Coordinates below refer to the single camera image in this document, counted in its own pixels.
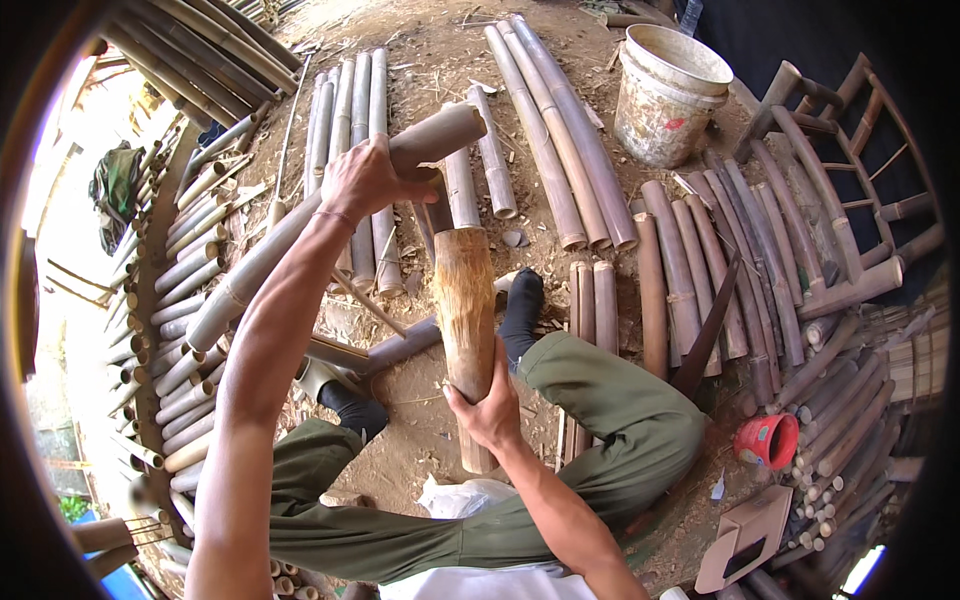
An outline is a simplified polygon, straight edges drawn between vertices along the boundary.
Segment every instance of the red cup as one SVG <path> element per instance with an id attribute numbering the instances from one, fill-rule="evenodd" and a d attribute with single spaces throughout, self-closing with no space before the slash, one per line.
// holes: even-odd
<path id="1" fill-rule="evenodd" d="M 736 430 L 733 452 L 745 463 L 779 470 L 793 460 L 799 437 L 800 426 L 793 415 L 754 417 Z"/>

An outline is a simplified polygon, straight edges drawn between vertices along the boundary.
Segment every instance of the left hand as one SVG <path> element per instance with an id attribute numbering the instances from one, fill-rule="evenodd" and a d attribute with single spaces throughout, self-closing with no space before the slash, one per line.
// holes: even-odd
<path id="1" fill-rule="evenodd" d="M 345 214 L 356 224 L 387 204 L 432 204 L 437 193 L 426 183 L 401 180 L 390 161 L 389 138 L 375 133 L 327 165 L 322 210 Z"/>

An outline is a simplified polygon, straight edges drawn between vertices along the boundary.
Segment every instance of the hand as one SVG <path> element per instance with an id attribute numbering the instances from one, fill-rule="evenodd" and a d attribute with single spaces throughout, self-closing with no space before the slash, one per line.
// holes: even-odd
<path id="1" fill-rule="evenodd" d="M 426 183 L 396 175 L 385 133 L 375 133 L 330 163 L 320 193 L 322 210 L 343 213 L 354 224 L 390 203 L 437 201 L 437 193 Z"/>
<path id="2" fill-rule="evenodd" d="M 480 445 L 499 455 L 524 444 L 520 434 L 520 403 L 507 370 L 507 350 L 496 336 L 493 355 L 493 384 L 487 397 L 471 405 L 452 385 L 444 386 L 450 410 Z"/>

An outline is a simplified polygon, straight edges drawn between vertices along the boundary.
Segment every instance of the white plastic bag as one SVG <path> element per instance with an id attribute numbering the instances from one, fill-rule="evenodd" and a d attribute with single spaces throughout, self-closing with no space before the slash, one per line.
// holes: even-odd
<path id="1" fill-rule="evenodd" d="M 433 518 L 466 518 L 514 495 L 513 486 L 495 479 L 470 479 L 460 485 L 442 486 L 430 473 L 417 503 Z"/>

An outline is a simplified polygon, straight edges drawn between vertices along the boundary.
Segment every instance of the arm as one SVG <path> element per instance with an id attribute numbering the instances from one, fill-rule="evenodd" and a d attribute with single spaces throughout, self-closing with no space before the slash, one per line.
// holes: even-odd
<path id="1" fill-rule="evenodd" d="M 425 185 L 397 178 L 384 134 L 338 158 L 321 193 L 320 208 L 253 298 L 230 349 L 197 493 L 197 544 L 186 579 L 191 598 L 270 597 L 276 419 L 336 258 L 362 217 L 391 202 L 435 199 Z"/>
<path id="2" fill-rule="evenodd" d="M 507 472 L 547 547 L 582 575 L 599 600 L 650 600 L 631 573 L 610 529 L 553 471 L 540 462 L 520 434 L 519 402 L 496 340 L 490 393 L 475 406 L 453 386 L 444 386 L 450 409 L 473 439 L 488 448 Z"/>

